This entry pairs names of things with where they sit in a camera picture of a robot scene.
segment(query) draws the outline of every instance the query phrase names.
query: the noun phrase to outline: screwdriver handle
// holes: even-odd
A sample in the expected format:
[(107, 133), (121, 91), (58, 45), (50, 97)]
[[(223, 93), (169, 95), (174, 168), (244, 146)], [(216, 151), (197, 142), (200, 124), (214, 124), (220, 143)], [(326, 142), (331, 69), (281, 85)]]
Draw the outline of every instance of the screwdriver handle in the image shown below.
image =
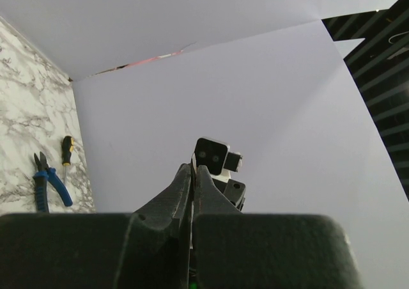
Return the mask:
[(71, 153), (74, 150), (74, 138), (66, 136), (63, 140), (63, 165), (69, 166), (71, 164)]

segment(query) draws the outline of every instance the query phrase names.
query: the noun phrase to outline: blue pliers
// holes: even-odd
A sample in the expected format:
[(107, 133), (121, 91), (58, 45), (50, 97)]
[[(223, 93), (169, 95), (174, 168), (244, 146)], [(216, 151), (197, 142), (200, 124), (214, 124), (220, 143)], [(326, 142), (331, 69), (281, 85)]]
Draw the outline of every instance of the blue pliers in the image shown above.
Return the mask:
[(47, 158), (40, 152), (40, 158), (37, 154), (34, 154), (34, 160), (36, 162), (38, 172), (34, 175), (35, 185), (35, 201), (37, 206), (37, 211), (39, 212), (49, 212), (49, 204), (47, 201), (47, 182), (57, 190), (58, 194), (61, 196), (63, 203), (66, 207), (72, 205), (72, 200), (70, 194), (68, 193), (63, 182), (58, 178), (56, 174), (56, 169), (50, 168), (47, 164)]

